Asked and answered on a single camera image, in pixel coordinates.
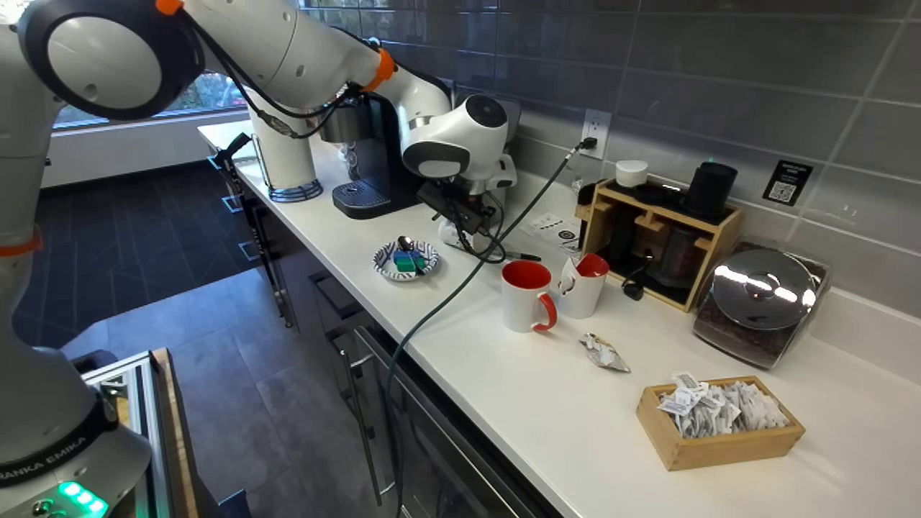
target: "white mug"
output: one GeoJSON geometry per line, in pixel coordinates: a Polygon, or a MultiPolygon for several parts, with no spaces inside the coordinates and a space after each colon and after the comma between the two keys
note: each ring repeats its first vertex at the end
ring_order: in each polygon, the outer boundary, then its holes
{"type": "Polygon", "coordinates": [[[499,316],[512,330],[545,330],[554,326],[548,296],[553,273],[541,263],[509,263],[499,268],[499,316]]]}
{"type": "Polygon", "coordinates": [[[573,320],[594,313],[609,264],[597,254],[566,258],[557,277],[557,309],[573,320]]]}

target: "dark carpet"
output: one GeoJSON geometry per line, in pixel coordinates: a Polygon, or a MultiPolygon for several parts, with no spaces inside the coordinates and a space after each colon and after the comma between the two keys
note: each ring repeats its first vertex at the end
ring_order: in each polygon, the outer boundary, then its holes
{"type": "Polygon", "coordinates": [[[85,326],[232,277],[242,216],[204,160],[39,192],[45,247],[14,316],[32,345],[59,347],[85,326]]]}

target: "green light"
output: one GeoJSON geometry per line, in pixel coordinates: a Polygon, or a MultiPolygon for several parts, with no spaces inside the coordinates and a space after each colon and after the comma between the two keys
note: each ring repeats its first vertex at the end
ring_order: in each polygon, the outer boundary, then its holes
{"type": "Polygon", "coordinates": [[[109,503],[98,494],[91,494],[85,487],[65,481],[58,483],[58,499],[53,499],[68,518],[104,518],[109,514],[109,503]]]}

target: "white countertop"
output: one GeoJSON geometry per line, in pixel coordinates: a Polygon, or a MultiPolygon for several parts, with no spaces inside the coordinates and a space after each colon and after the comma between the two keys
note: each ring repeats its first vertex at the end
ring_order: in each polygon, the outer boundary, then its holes
{"type": "MultiPolygon", "coordinates": [[[[202,132],[220,147],[239,129],[246,124],[202,132]]],[[[327,145],[312,150],[315,176],[330,191],[345,178],[345,166],[327,145]]],[[[259,163],[242,160],[239,170],[265,196],[259,163]]],[[[527,178],[518,199],[537,185],[527,178]]],[[[397,339],[475,264],[438,242],[432,209],[423,204],[364,221],[345,218],[327,192],[269,208],[397,339]],[[429,280],[390,286],[373,271],[370,254],[399,234],[438,247],[439,264],[429,280]]],[[[553,188],[522,221],[521,237],[541,250],[548,250],[553,240],[528,221],[545,214],[568,218],[568,191],[553,188]]],[[[921,513],[914,383],[810,337],[803,337],[771,375],[753,370],[698,342],[686,313],[655,300],[630,301],[615,287],[604,291],[594,316],[560,320],[545,337],[507,330],[497,300],[497,268],[482,268],[410,339],[409,355],[564,514],[921,513]],[[633,375],[594,368],[576,345],[580,330],[615,342],[633,375]],[[776,460],[663,471],[635,419],[635,404],[645,386],[666,383],[676,370],[701,379],[757,375],[800,418],[806,438],[776,460]]]]}

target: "espresso machine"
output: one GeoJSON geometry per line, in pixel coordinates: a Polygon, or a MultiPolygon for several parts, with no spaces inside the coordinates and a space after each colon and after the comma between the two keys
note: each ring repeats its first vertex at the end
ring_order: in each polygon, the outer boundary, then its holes
{"type": "Polygon", "coordinates": [[[348,99],[318,132],[340,147],[348,185],[330,199],[348,218],[373,218],[416,204],[420,176],[399,160],[397,111],[376,94],[348,99]]]}

